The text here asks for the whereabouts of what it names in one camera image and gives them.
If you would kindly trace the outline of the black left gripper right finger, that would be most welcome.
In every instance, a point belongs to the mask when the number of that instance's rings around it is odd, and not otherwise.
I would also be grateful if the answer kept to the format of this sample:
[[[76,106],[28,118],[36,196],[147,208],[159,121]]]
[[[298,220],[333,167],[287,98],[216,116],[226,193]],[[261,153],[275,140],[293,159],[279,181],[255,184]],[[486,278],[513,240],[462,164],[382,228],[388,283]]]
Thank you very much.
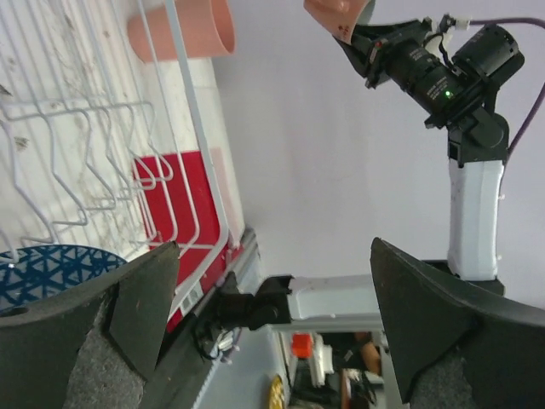
[[[370,265],[401,400],[412,408],[542,408],[544,312],[383,239]]]

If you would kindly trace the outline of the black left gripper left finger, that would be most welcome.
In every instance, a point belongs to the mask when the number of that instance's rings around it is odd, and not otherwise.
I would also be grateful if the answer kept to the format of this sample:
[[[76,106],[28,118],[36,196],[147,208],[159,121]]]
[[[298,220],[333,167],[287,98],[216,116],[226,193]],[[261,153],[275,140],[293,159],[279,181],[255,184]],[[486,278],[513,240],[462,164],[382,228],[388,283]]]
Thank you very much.
[[[137,408],[174,298],[179,248],[1,315],[3,408]]]

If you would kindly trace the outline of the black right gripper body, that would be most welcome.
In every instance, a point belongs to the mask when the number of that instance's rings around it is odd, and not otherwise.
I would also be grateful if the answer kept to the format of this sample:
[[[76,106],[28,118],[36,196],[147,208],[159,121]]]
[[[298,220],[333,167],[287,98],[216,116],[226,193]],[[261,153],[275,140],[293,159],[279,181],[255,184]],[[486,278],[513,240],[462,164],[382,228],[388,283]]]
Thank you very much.
[[[422,46],[426,37],[433,32],[433,21],[409,20],[392,25],[356,25],[350,42],[336,39],[355,72],[365,80],[368,89],[389,80],[386,65],[396,59],[394,49],[402,43],[415,43]]]

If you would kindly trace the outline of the orange dotted mug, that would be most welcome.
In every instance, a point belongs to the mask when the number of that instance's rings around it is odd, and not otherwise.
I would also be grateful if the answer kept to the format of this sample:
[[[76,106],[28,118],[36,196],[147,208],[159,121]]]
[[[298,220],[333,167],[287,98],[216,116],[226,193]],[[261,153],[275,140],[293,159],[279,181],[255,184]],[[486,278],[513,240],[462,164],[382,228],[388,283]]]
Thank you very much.
[[[304,9],[333,37],[352,43],[356,26],[369,24],[375,0],[305,0]]]

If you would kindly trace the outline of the pink plastic tumbler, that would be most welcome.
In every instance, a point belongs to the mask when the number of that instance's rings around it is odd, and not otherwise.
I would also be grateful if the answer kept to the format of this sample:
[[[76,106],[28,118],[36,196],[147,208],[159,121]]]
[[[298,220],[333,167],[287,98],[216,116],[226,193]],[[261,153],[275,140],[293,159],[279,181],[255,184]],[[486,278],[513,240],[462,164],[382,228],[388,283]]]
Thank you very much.
[[[213,58],[234,53],[235,29],[227,1],[176,1],[175,7],[189,58]],[[131,17],[127,33],[132,49],[142,62],[177,59],[164,6]]]

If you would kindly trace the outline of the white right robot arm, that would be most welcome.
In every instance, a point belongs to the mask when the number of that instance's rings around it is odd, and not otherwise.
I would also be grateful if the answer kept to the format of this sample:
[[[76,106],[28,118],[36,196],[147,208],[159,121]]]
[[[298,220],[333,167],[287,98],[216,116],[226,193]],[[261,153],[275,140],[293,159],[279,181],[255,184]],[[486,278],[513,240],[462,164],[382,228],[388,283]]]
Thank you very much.
[[[491,283],[497,277],[499,193],[518,142],[496,112],[499,89],[524,65],[504,19],[476,20],[476,33],[453,55],[446,33],[462,26],[450,15],[434,24],[409,20],[392,25],[356,25],[341,46],[370,89],[395,82],[427,112],[429,129],[446,130],[450,175],[450,238],[445,268],[453,279]],[[247,307],[251,329],[263,325],[302,328],[312,322],[333,331],[383,327],[388,303],[382,289],[388,265],[375,239],[368,278],[267,279]]]

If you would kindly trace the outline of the red patterned bowl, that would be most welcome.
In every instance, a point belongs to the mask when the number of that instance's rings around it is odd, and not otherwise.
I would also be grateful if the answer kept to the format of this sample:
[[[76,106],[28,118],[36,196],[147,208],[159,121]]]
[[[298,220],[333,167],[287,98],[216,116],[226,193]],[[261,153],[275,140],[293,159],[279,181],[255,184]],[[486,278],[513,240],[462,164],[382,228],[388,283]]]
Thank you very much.
[[[110,273],[126,264],[122,257],[85,245],[34,245],[1,255],[1,312],[21,310],[31,302]]]

